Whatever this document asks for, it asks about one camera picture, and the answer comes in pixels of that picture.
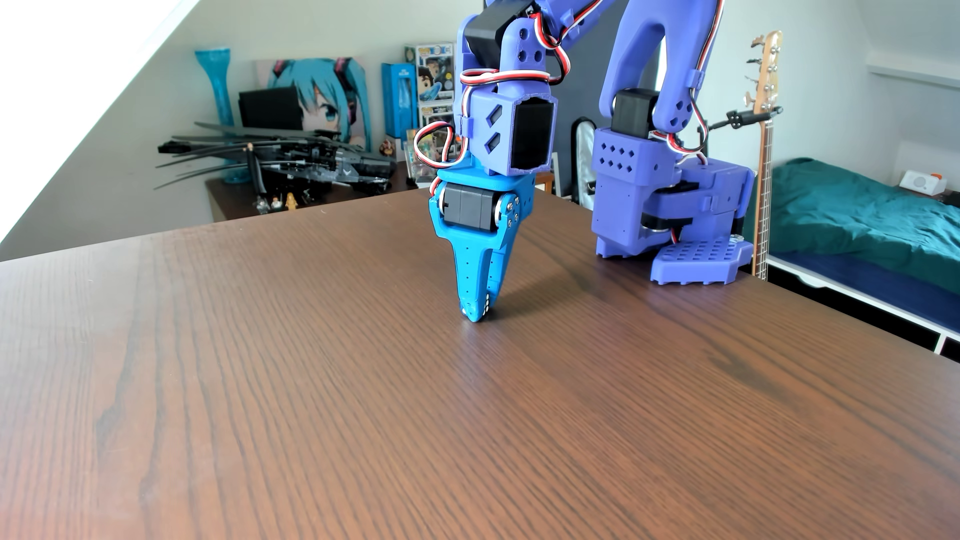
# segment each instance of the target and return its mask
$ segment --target guitar neck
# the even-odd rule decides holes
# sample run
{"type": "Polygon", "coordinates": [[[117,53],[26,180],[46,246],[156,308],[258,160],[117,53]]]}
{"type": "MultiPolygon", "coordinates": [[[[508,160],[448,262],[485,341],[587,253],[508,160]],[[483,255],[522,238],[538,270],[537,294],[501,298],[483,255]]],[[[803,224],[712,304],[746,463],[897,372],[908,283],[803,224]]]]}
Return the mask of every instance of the guitar neck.
{"type": "Polygon", "coordinates": [[[756,227],[754,230],[754,275],[766,281],[767,254],[770,251],[770,195],[773,174],[770,168],[774,140],[774,122],[762,123],[760,132],[760,168],[756,173],[756,227]]]}

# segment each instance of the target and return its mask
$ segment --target robotic arm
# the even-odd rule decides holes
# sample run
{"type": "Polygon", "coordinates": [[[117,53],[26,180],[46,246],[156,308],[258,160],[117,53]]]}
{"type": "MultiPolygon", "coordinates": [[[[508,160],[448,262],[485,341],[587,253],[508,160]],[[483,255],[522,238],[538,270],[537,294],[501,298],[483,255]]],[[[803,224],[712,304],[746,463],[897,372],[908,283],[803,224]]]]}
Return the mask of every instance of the robotic arm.
{"type": "MultiPolygon", "coordinates": [[[[430,214],[437,235],[453,246],[460,307],[471,321],[495,303],[516,230],[533,209],[534,177],[550,169],[557,106],[550,87],[570,71],[564,47],[614,0],[584,1],[488,0],[458,32],[454,124],[418,132],[417,140],[447,131],[443,160],[418,154],[440,169],[430,214]],[[546,71],[548,54],[559,60],[559,76],[546,71]],[[454,134],[463,149],[450,160],[454,134]]],[[[696,107],[724,0],[628,1],[600,98],[612,126],[594,140],[597,253],[629,257],[667,246],[652,279],[730,282],[753,251],[731,236],[742,223],[753,173],[708,162],[701,153],[708,127],[696,107]],[[634,88],[664,38],[662,91],[634,88]],[[705,136],[701,146],[685,148],[675,134],[691,117],[705,136]],[[697,164],[687,162],[694,157],[697,164]]]]}

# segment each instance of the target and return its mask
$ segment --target cable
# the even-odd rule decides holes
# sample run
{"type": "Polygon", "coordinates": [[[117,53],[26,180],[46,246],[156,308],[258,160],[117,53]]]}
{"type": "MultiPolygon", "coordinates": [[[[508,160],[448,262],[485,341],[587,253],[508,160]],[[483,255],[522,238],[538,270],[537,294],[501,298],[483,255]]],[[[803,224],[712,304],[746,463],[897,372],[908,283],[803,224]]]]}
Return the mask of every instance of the cable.
{"type": "MultiPolygon", "coordinates": [[[[570,28],[576,24],[579,24],[587,15],[595,10],[602,1],[603,0],[594,0],[590,5],[581,10],[580,13],[574,17],[573,24],[571,24],[570,28]]],[[[557,57],[557,60],[560,61],[560,75],[554,77],[550,75],[549,72],[540,71],[538,69],[513,69],[509,71],[500,71],[498,69],[491,68],[465,69],[460,73],[460,83],[466,87],[464,90],[464,95],[461,99],[461,113],[464,117],[469,116],[470,93],[478,86],[495,85],[506,81],[539,81],[548,83],[550,85],[558,85],[570,72],[570,57],[567,55],[563,47],[560,46],[560,42],[563,41],[563,38],[566,36],[566,33],[569,32],[569,29],[564,28],[561,32],[560,40],[556,40],[543,30],[543,19],[540,13],[533,13],[530,15],[530,17],[534,19],[535,34],[537,34],[537,40],[540,42],[540,45],[542,45],[548,51],[553,52],[554,56],[557,57]]],[[[414,135],[414,153],[421,161],[435,169],[448,169],[461,163],[464,160],[464,157],[467,155],[467,150],[469,148],[469,138],[464,136],[464,144],[463,148],[460,150],[460,155],[456,160],[448,161],[450,145],[452,144],[455,136],[456,127],[453,124],[443,121],[430,123],[420,128],[417,131],[417,134],[414,135]],[[425,136],[442,129],[446,129],[446,143],[444,144],[444,150],[441,154],[441,160],[432,160],[420,151],[420,141],[425,136]]],[[[439,184],[439,177],[438,179],[434,180],[433,183],[431,183],[431,196],[433,196],[439,184]]]]}
{"type": "MultiPolygon", "coordinates": [[[[713,23],[710,25],[710,31],[707,33],[707,39],[704,41],[704,47],[700,50],[700,57],[697,59],[697,71],[702,71],[704,69],[704,65],[707,64],[707,57],[709,56],[710,49],[713,46],[713,41],[716,38],[717,29],[720,28],[720,19],[723,17],[723,9],[725,4],[726,0],[717,0],[717,9],[713,14],[713,23]]],[[[706,165],[707,157],[703,154],[703,150],[707,147],[707,138],[709,137],[710,129],[707,125],[707,121],[704,120],[704,116],[700,114],[700,108],[697,107],[695,95],[696,89],[691,88],[690,106],[693,108],[693,115],[697,118],[697,123],[700,124],[701,133],[703,134],[703,138],[701,139],[699,146],[695,148],[685,148],[677,141],[676,134],[664,134],[663,132],[654,131],[650,133],[650,137],[658,140],[665,140],[674,152],[684,154],[684,157],[680,160],[680,163],[683,163],[693,156],[697,156],[700,159],[700,162],[706,165]]]]}

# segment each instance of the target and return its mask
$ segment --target white radio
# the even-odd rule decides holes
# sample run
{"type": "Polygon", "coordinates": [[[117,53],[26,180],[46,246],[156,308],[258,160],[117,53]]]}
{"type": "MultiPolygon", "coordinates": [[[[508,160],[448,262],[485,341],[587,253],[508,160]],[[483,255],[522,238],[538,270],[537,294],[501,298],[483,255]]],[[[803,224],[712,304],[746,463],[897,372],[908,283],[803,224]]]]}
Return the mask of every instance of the white radio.
{"type": "Polygon", "coordinates": [[[900,187],[919,191],[926,195],[939,195],[947,189],[947,181],[939,174],[924,174],[917,171],[906,171],[900,187]]]}

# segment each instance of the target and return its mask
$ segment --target black helicopter model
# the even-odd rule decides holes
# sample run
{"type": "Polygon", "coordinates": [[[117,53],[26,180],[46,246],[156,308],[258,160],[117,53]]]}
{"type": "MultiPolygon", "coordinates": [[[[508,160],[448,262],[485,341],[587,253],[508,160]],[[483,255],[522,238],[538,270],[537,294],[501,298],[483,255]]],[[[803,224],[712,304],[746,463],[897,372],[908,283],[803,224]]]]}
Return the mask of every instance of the black helicopter model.
{"type": "Polygon", "coordinates": [[[181,173],[176,180],[155,189],[216,171],[246,168],[256,193],[257,211],[269,213],[282,210],[289,193],[298,205],[311,204],[316,199],[311,189],[318,183],[327,189],[341,183],[369,195],[382,194],[396,170],[393,159],[335,140],[333,132],[195,124],[222,135],[175,135],[157,147],[160,154],[173,154],[175,160],[158,168],[202,158],[234,162],[181,173]]]}

